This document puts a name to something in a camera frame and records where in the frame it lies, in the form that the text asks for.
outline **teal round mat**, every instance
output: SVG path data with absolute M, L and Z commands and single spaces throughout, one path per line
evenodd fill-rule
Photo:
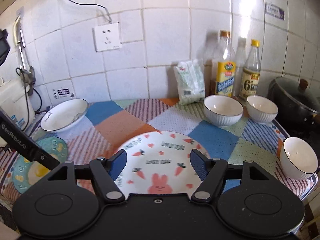
M 36 142 L 42 149 L 56 158 L 59 162 L 66 161 L 68 157 L 68 147 L 64 140 L 58 137 L 47 137 Z M 48 169 L 38 162 L 29 162 L 20 155 L 14 164 L 12 180 L 15 188 L 23 194 L 28 188 L 34 185 L 44 175 Z

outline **pot lid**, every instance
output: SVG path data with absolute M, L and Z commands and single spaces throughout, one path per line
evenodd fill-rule
M 305 79 L 301 79 L 298 85 L 289 78 L 277 77 L 276 84 L 294 102 L 315 113 L 320 112 L 320 103 L 309 90 L 306 90 L 308 82 Z

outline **glass bottle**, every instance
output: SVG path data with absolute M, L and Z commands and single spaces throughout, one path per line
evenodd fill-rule
M 255 95 L 257 92 L 261 71 L 259 45 L 260 42 L 258 40 L 251 40 L 251 50 L 244 64 L 239 93 L 240 98 L 243 100 L 246 100 L 250 95 Z
M 240 37 L 238 40 L 238 48 L 235 56 L 235 63 L 236 63 L 235 81 L 233 82 L 233 88 L 232 88 L 233 97 L 238 97 L 240 92 L 243 66 L 245 64 L 245 61 L 247 60 L 247 55 L 245 53 L 246 42 L 247 42 L 246 38 Z
M 220 31 L 220 42 L 214 51 L 212 60 L 211 95 L 231 96 L 236 68 L 234 58 L 235 51 L 231 45 L 230 31 Z

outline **black cable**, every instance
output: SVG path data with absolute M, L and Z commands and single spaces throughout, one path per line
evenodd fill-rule
M 37 110 L 37 111 L 40 111 L 40 109 L 41 109 L 41 107 L 42 107 L 42 98 L 41 98 L 40 94 L 38 93 L 38 91 L 37 91 L 35 88 L 33 88 L 33 90 L 37 93 L 37 95 L 38 95 L 39 98 L 40 98 L 40 107 L 39 107 L 38 110 Z
M 23 78 L 23 87 L 24 87 L 24 95 L 26 97 L 26 104 L 27 104 L 27 110 L 28 110 L 28 121 L 26 123 L 26 126 L 24 127 L 24 129 L 22 130 L 23 132 L 27 129 L 28 123 L 30 121 L 30 114 L 29 114 L 29 104 L 28 104 L 28 98 L 27 98 L 27 89 L 26 89 L 26 81 L 24 79 L 24 74 L 22 72 L 22 69 L 20 68 L 16 68 L 16 73 L 18 74 L 18 76 L 20 76 L 20 74 L 17 72 L 17 69 L 20 70 L 20 74 L 22 74 L 22 78 Z
M 75 4 L 78 4 L 78 5 L 95 5 L 95 6 L 102 7 L 102 8 L 104 8 L 106 10 L 107 16 L 109 17 L 109 23 L 112 23 L 112 19 L 111 19 L 111 16 L 109 14 L 108 9 L 106 7 L 104 7 L 104 6 L 102 6 L 102 5 L 96 4 L 96 3 L 78 3 L 78 2 L 75 2 L 75 1 L 72 1 L 72 0 L 68 0 L 68 1 L 70 1 L 72 3 L 75 3 Z

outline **plate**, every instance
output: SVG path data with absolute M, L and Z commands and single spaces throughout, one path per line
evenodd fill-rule
M 41 119 L 41 128 L 47 132 L 63 132 L 75 126 L 88 111 L 84 99 L 72 99 L 58 104 Z
M 66 161 L 68 147 L 64 140 L 58 137 L 47 137 L 36 142 L 59 162 Z M 38 182 L 49 170 L 38 162 L 30 162 L 20 155 L 13 166 L 12 180 L 15 188 L 23 194 L 28 188 Z
M 190 163 L 190 152 L 207 151 L 192 138 L 175 132 L 149 132 L 119 147 L 127 152 L 127 164 L 115 183 L 127 198 L 138 194 L 193 194 L 201 180 Z

